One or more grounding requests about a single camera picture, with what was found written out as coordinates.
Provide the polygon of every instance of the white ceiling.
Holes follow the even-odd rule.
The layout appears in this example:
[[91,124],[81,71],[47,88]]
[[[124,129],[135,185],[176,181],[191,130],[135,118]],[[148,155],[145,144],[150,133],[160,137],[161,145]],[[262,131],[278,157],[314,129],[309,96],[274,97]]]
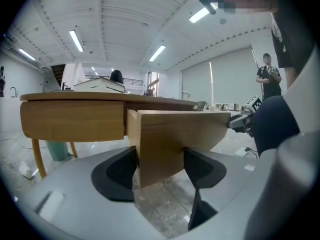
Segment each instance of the white ceiling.
[[[23,48],[36,58],[37,67],[77,62],[159,72],[271,26],[269,13],[227,15],[220,9],[191,23],[189,18],[202,8],[198,0],[28,0],[6,36],[11,51]],[[78,51],[70,30],[76,30],[84,52]],[[149,62],[160,45],[166,49]]]

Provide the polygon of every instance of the person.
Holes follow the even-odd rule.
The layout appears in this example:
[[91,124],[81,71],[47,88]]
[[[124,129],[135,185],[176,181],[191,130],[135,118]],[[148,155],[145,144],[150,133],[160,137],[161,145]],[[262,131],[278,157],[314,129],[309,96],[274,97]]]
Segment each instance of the person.
[[2,66],[0,68],[0,98],[4,97],[4,91],[6,86],[6,76],[5,76],[5,68]]
[[124,84],[124,78],[122,77],[122,73],[120,70],[113,70],[110,75],[110,80],[116,83]]
[[269,53],[263,55],[263,62],[265,66],[258,69],[256,73],[255,81],[259,84],[263,84],[263,99],[265,101],[267,98],[272,96],[281,95],[281,76],[279,70],[271,66],[271,56]]
[[[221,10],[271,12],[271,35],[279,68],[284,68],[289,92],[315,48],[315,40],[297,7],[290,0],[210,0]],[[265,100],[254,114],[252,134],[258,155],[276,149],[300,129],[283,96]]]

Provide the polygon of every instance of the black t-shirt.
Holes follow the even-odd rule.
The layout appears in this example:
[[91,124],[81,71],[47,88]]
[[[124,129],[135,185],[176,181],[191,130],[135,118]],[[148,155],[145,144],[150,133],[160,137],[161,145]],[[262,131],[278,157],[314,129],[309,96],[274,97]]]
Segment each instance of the black t-shirt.
[[272,40],[279,68],[294,67],[300,74],[315,46],[315,40],[303,17],[290,0],[277,0],[273,13]]
[[[271,67],[276,70],[276,75],[278,77],[280,76],[279,70],[275,67]],[[258,72],[256,73],[257,76],[260,76],[261,79],[269,79],[270,83],[264,83],[263,84],[263,91],[266,92],[272,92],[272,91],[279,91],[279,82],[273,77],[270,76],[268,73],[269,68],[267,66],[262,66],[258,69]]]

